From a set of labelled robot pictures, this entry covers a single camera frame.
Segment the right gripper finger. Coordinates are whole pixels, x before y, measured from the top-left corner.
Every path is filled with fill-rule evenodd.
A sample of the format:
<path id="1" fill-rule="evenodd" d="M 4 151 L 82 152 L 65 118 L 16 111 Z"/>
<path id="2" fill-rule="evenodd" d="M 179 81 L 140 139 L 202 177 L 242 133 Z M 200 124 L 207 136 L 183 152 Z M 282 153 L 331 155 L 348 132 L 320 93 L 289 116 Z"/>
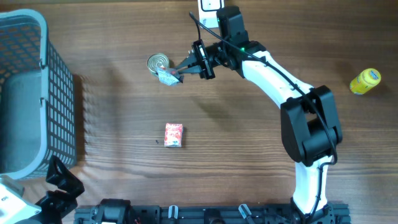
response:
<path id="1" fill-rule="evenodd" d="M 182 70 L 178 71 L 180 74 L 194 74 L 194 73 L 201 73 L 201 67 L 189 67 L 189 68 L 184 68 Z"/>
<path id="2" fill-rule="evenodd" d="M 180 70 L 181 68 L 187 67 L 197 62 L 196 56 L 189 54 L 182 62 L 174 66 L 174 69 Z"/>

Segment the black red snack wrapper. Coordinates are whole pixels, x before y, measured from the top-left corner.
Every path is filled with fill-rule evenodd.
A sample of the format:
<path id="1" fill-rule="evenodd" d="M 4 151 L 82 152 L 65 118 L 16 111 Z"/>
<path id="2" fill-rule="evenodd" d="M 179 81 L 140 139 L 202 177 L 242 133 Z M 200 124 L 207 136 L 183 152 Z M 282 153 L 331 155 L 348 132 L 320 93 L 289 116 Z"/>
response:
<path id="1" fill-rule="evenodd" d="M 183 83 L 184 76 L 174 68 L 157 67 L 159 81 L 167 86 Z"/>

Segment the green labelled round container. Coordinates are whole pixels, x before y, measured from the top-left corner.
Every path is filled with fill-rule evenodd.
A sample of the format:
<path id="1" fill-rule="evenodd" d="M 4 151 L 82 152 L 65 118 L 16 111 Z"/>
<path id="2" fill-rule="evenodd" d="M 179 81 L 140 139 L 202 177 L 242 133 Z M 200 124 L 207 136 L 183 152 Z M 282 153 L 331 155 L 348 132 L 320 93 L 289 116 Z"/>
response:
<path id="1" fill-rule="evenodd" d="M 168 68 L 169 66 L 169 58 L 163 53 L 153 54 L 147 59 L 147 68 L 149 69 L 150 73 L 155 77 L 158 77 L 158 67 Z"/>

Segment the red white small carton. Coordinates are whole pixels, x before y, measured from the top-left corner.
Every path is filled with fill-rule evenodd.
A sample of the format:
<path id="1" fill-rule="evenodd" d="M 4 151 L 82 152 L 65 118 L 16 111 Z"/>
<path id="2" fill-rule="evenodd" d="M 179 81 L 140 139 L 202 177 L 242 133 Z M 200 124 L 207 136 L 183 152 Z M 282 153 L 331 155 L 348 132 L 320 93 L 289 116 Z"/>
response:
<path id="1" fill-rule="evenodd" d="M 165 147 L 181 147 L 183 136 L 183 124 L 167 123 L 165 125 Z"/>

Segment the yellow lidded small bottle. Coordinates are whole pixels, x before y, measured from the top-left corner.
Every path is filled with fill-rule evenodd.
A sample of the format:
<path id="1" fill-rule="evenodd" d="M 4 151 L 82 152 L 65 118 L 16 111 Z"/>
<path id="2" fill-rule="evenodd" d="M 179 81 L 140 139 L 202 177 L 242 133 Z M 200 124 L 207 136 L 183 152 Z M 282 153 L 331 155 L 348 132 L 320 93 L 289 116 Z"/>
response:
<path id="1" fill-rule="evenodd" d="M 381 74 L 374 68 L 367 68 L 363 70 L 350 84 L 350 90 L 357 95 L 363 95 L 381 81 Z"/>

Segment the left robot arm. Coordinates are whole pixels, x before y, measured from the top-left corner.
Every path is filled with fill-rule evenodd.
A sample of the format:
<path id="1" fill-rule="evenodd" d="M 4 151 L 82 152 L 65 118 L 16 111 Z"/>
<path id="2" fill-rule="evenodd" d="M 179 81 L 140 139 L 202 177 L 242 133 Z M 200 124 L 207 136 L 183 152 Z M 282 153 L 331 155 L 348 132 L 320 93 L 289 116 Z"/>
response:
<path id="1" fill-rule="evenodd" d="M 85 191 L 83 183 L 75 177 L 57 156 L 51 156 L 46 182 L 58 187 L 48 191 L 36 205 L 41 211 L 19 223 L 61 223 L 62 218 L 77 208 L 77 198 Z M 104 199 L 89 215 L 90 223 L 127 223 L 131 203 L 128 200 Z"/>

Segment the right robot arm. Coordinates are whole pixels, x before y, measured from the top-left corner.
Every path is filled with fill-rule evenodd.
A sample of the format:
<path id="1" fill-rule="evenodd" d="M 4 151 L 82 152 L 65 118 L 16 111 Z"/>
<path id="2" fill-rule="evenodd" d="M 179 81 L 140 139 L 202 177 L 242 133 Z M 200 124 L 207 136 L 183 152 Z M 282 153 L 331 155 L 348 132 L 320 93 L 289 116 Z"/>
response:
<path id="1" fill-rule="evenodd" d="M 216 11 L 218 43 L 205 46 L 201 39 L 175 68 L 179 74 L 197 73 L 206 80 L 214 68 L 224 66 L 258 86 L 280 109 L 281 139 L 295 162 L 292 221 L 315 223 L 326 217 L 326 172 L 338 161 L 337 145 L 343 139 L 331 90 L 314 88 L 280 66 L 270 52 L 250 40 L 238 6 Z"/>

